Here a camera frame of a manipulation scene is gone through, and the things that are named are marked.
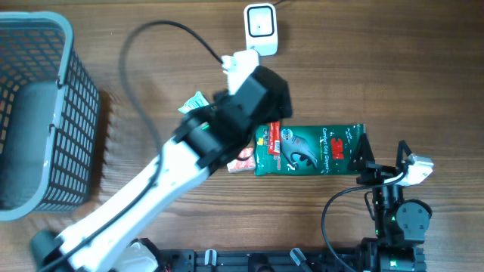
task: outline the white plug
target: white plug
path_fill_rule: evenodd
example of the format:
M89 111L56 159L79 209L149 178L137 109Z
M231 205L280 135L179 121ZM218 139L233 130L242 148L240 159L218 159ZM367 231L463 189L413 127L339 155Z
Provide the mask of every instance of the white plug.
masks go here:
M244 22L247 50L254 49L261 56L270 56L278 51L278 23L273 4L246 6Z

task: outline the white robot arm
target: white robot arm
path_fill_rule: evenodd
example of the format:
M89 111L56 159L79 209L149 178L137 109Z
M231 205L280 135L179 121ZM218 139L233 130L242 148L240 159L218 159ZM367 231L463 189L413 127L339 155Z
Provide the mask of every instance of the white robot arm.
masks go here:
M34 259L43 267L41 271L104 272L113 267L121 271L140 270L129 261L120 260L125 249L133 250L126 248L130 242L171 202L236 159L257 127L291 116L287 83L271 70L257 66L233 95L221 92L216 95L214 106L194 109L185 115L175 136L163 145L161 173L154 186L90 243L73 250L144 190L158 167L158 157L102 207L57 237L38 233L31 246ZM142 264L142 270L151 269Z

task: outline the wooden table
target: wooden table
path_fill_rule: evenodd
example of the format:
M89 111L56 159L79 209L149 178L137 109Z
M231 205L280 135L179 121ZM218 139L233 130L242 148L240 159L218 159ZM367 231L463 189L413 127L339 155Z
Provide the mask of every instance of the wooden table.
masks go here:
M33 270L28 243L37 231L63 230L83 218L155 156L147 129L119 86L117 60L128 33L148 21L175 20L197 31L218 54L233 54L245 47L246 5L4 7L51 10L69 19L104 109L92 201L72 215L1 223L0 270ZM421 199L433 209L424 245L429 271L478 271L484 265L482 13L483 5L469 1L293 1L278 7L278 54L262 58L290 83L294 117L286 125L361 122L379 163L394 164L401 139L432 157L434 173L405 189L407 199ZM168 26L140 36L129 71L163 140L182 117L177 109L195 91L211 95L226 87L220 65L205 49ZM355 176L255 177L221 169L173 203L141 236L161 249L320 248L324 204L353 186ZM373 236L363 193L338 199L327 229L334 246L354 246Z

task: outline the gray plastic basket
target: gray plastic basket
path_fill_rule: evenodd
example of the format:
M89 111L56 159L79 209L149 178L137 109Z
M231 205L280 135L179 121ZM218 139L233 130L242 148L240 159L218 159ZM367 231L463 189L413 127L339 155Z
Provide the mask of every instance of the gray plastic basket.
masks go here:
M88 199L100 105L65 17L0 13L0 221Z

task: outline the green package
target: green package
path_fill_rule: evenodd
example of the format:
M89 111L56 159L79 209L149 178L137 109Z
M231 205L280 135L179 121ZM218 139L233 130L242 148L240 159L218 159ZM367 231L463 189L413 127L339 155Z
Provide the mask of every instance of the green package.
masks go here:
M269 154L269 127L256 131L256 175L353 175L347 165L365 125L281 126L279 155Z

